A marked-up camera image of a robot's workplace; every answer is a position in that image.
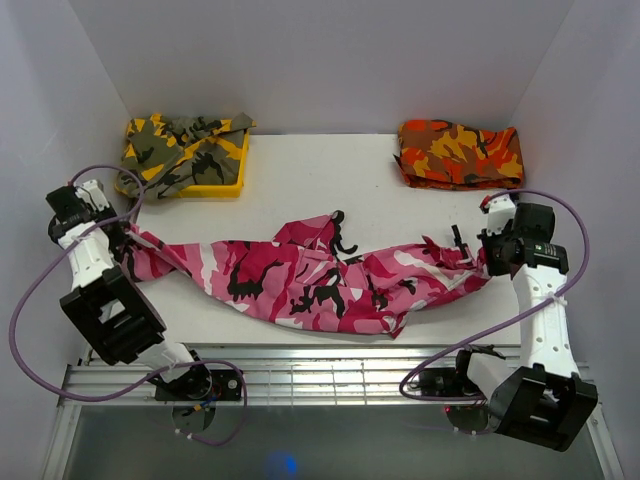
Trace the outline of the pink camouflage trousers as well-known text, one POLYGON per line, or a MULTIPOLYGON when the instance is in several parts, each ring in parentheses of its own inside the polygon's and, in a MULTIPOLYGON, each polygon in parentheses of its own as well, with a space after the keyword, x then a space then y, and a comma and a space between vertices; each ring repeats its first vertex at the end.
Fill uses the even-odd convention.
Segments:
POLYGON ((179 272, 252 318, 326 333, 397 337, 407 316, 449 304, 490 280, 483 253, 431 238, 357 254, 344 213, 285 224, 268 241, 169 244, 134 225, 121 265, 136 282, 179 272))

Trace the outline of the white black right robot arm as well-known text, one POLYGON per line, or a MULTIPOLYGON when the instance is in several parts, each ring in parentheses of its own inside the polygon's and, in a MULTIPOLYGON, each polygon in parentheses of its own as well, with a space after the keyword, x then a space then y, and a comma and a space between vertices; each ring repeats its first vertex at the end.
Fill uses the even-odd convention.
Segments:
POLYGON ((512 369, 490 347, 469 346, 456 356, 451 382, 464 397, 484 395, 493 433, 564 452, 598 402, 583 381, 569 344, 566 250, 552 242, 551 207, 509 198, 482 208, 487 226, 479 238, 492 276, 507 275, 516 293, 520 364, 512 369))

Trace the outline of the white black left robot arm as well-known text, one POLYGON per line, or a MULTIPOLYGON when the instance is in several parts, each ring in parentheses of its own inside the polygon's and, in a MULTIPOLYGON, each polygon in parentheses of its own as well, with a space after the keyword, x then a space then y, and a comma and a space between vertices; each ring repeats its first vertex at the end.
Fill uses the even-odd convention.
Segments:
POLYGON ((139 362, 160 370, 150 382, 181 400, 213 395, 213 378, 187 347, 165 339, 166 324, 123 266, 130 222, 120 219, 97 180, 46 195, 50 239, 69 251, 71 292, 60 306, 109 365, 139 362))

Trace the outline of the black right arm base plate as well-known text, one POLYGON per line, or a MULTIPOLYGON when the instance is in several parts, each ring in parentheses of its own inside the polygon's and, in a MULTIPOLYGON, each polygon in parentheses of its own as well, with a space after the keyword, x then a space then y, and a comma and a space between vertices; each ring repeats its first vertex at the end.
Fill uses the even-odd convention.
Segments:
POLYGON ((478 385, 465 372, 454 367, 438 367, 422 370, 414 388, 423 396, 438 398, 483 398, 478 385))

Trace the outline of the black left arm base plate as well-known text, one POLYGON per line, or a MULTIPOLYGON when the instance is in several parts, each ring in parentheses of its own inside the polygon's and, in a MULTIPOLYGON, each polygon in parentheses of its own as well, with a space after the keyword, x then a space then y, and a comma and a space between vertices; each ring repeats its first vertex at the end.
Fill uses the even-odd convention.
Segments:
POLYGON ((231 369, 199 365, 169 383, 160 376, 150 383, 156 388, 154 399, 159 401, 239 401, 242 398, 241 376, 231 369))

